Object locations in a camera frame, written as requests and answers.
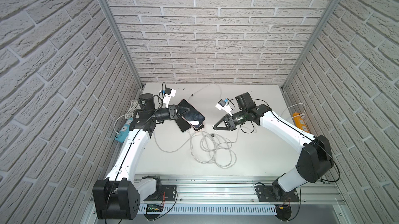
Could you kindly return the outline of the small green circuit board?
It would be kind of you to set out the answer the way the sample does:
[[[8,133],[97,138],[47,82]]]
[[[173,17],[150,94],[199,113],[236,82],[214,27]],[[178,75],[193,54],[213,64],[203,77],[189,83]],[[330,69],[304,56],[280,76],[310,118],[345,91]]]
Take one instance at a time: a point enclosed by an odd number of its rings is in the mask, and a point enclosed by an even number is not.
[[[162,213],[164,211],[164,205],[148,204],[145,209],[145,213]]]

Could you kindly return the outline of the aluminium corner post right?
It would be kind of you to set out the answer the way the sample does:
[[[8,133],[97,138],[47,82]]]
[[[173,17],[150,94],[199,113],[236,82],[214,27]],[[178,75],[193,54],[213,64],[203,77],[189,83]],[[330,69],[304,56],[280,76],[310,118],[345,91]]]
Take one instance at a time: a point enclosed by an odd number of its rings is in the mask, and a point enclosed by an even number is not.
[[[307,54],[310,52],[312,46],[314,45],[315,41],[317,40],[317,38],[321,34],[321,32],[324,29],[326,23],[328,22],[328,20],[332,16],[334,10],[336,9],[336,7],[340,3],[340,1],[341,0],[330,0],[329,3],[327,4],[327,7],[323,11],[319,21],[317,22],[313,32],[311,33],[310,38],[306,42],[303,50],[301,51],[299,57],[297,58],[295,64],[293,65],[290,73],[288,74],[285,82],[283,83],[283,85],[281,87],[281,90],[282,90],[283,94],[286,92],[288,86],[290,85],[290,83],[293,80],[294,76],[296,75],[296,73],[298,72],[299,68],[303,64]]]

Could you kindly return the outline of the black round connector below rail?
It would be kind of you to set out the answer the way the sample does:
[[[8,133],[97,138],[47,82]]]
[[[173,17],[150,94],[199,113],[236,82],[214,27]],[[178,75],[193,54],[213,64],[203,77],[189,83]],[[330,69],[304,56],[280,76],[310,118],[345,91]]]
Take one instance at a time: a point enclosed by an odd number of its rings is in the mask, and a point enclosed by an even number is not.
[[[287,222],[291,219],[292,216],[292,208],[290,205],[276,205],[276,218],[281,222]]]

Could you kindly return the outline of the aluminium corner post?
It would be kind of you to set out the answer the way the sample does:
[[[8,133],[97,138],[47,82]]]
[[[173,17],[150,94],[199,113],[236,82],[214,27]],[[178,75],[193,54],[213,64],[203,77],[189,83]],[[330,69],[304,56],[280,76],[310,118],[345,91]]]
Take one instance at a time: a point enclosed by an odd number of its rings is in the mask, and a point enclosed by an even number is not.
[[[310,52],[312,46],[314,45],[315,41],[317,40],[317,38],[321,34],[321,32],[324,29],[326,23],[328,22],[328,20],[332,16],[334,10],[336,9],[336,7],[340,3],[340,1],[341,0],[330,0],[329,3],[327,4],[327,7],[323,11],[319,21],[317,22],[313,32],[311,33],[310,38],[306,42],[303,50],[301,51],[299,57],[297,58],[295,64],[293,65],[290,73],[288,74],[285,82],[283,83],[283,85],[281,87],[281,90],[282,90],[283,94],[286,92],[288,86],[290,85],[290,83],[293,80],[294,76],[296,75],[296,73],[298,72],[299,68],[303,64],[307,54]]]
[[[112,13],[112,10],[108,3],[108,0],[98,0],[98,2],[99,2],[99,5],[100,5],[104,15],[105,15],[107,22],[109,23],[110,29],[115,37],[117,44],[119,45],[122,55],[131,71],[131,74],[132,74],[136,84],[139,87],[139,90],[143,91],[143,82],[141,81],[139,73],[137,72],[137,69],[133,63],[131,56],[130,56],[127,45],[122,37],[121,31],[117,25],[117,22],[115,20],[114,14]]]

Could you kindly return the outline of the phone with light green case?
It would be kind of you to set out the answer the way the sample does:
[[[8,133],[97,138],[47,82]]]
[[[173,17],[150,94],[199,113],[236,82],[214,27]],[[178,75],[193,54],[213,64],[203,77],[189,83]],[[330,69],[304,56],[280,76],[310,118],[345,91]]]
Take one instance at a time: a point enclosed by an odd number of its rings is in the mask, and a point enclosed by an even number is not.
[[[191,128],[191,124],[188,123],[185,119],[179,118],[175,120],[175,123],[179,127],[182,132],[185,132]]]

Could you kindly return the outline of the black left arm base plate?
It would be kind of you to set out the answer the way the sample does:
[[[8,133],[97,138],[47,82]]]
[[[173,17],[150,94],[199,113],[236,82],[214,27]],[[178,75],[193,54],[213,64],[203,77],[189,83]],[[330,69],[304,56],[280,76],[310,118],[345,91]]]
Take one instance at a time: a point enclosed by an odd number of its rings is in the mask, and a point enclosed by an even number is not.
[[[148,196],[144,201],[148,202],[174,202],[176,200],[177,186],[175,184],[162,185],[159,192]]]

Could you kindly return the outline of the phone with pink case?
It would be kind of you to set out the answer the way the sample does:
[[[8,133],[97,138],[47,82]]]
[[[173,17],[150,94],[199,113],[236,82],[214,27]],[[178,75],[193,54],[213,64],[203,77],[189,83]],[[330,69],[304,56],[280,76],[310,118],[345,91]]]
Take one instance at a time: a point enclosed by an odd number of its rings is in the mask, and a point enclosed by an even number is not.
[[[192,128],[194,129],[194,131],[199,131],[204,128],[204,124],[201,124],[200,126],[192,126]]]

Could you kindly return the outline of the teal power strip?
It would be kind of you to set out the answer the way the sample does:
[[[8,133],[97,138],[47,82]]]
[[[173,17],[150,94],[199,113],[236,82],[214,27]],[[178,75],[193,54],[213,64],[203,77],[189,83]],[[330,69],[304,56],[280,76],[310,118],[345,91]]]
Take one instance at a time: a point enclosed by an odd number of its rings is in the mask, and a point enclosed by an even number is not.
[[[116,134],[114,140],[120,143],[123,143],[129,134],[129,127],[131,122],[133,121],[132,118],[127,119],[121,130]]]

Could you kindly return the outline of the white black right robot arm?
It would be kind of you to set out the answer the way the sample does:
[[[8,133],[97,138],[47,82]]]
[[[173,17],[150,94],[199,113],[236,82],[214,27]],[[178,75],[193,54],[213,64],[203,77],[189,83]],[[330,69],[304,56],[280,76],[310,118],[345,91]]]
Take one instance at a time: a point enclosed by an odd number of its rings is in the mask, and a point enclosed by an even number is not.
[[[256,99],[249,93],[241,94],[235,99],[240,111],[234,114],[227,99],[221,99],[216,104],[216,108],[224,110],[226,115],[216,123],[214,130],[233,131],[239,125],[253,122],[272,131],[299,154],[295,167],[272,183],[272,195],[277,200],[306,183],[317,182],[333,168],[335,162],[329,140],[325,136],[314,136],[294,126],[277,115],[265,101],[256,105]]]

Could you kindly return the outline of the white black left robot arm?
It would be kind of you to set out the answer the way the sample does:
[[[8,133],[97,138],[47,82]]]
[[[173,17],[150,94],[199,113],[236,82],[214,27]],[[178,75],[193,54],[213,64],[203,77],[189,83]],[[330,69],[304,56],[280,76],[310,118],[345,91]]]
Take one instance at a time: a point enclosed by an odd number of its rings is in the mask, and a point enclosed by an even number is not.
[[[153,94],[142,94],[138,98],[139,108],[133,113],[128,136],[123,142],[116,164],[104,180],[95,182],[92,194],[98,219],[133,220],[140,203],[148,197],[161,196],[161,179],[145,176],[134,183],[140,156],[149,142],[158,122],[174,121],[189,111],[188,108],[170,104],[174,89],[160,91],[159,106],[155,106]]]

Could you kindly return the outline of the orange power strip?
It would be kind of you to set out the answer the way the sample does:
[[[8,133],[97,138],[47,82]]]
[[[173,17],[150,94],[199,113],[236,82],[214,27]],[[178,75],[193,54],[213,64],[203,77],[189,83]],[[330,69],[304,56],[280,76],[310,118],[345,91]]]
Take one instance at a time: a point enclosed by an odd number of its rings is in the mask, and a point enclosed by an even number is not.
[[[307,133],[310,133],[309,128],[308,128],[302,114],[295,112],[292,116],[292,119],[297,128],[299,128]]]

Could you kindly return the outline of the aluminium corner post left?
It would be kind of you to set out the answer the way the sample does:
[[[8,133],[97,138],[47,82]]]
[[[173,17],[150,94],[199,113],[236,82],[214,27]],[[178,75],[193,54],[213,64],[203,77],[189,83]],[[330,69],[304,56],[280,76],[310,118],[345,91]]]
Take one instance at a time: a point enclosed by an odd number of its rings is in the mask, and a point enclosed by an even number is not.
[[[139,73],[137,72],[137,69],[133,63],[131,56],[130,56],[127,45],[122,37],[121,31],[117,25],[117,22],[115,20],[114,14],[112,13],[112,10],[108,3],[108,0],[98,0],[98,2],[99,2],[99,5],[100,5],[104,15],[105,15],[107,22],[109,23],[110,29],[115,37],[117,44],[119,45],[122,55],[131,71],[131,74],[132,74],[136,84],[139,87],[139,90],[143,91],[143,82],[141,81]]]

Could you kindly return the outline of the aluminium front rail frame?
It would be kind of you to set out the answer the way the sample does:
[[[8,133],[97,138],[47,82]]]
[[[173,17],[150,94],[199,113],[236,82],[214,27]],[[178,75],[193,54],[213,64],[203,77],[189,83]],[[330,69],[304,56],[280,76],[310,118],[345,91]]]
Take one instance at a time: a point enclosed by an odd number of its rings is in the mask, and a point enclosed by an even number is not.
[[[255,193],[256,184],[271,185],[281,174],[289,170],[290,161],[275,168],[270,165],[257,166],[237,164],[223,170],[194,163],[188,168],[172,169],[163,166],[160,176],[162,184],[175,184],[178,198],[167,202],[176,204],[267,204],[259,202]],[[301,186],[297,190],[300,202],[288,202],[292,208],[292,224],[354,224],[342,192],[332,182],[318,181]]]

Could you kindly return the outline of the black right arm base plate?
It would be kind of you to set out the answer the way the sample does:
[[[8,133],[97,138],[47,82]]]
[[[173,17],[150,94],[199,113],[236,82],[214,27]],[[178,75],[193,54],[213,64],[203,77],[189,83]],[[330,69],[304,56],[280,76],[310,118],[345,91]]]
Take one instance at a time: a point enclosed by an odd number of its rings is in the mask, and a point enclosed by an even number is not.
[[[285,192],[284,190],[280,190],[274,186],[256,184],[254,186],[254,190],[259,202],[300,202],[299,193],[296,191],[296,189],[290,192]]]

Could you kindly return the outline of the phone with black case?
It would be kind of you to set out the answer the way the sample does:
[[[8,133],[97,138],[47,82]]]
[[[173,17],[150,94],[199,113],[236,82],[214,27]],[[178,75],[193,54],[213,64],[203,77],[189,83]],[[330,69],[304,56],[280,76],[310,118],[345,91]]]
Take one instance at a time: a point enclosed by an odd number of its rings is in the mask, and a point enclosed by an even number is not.
[[[195,107],[193,107],[186,99],[182,99],[178,105],[192,107],[193,111],[181,113],[181,116],[192,126],[200,126],[204,123],[205,116],[201,114]]]

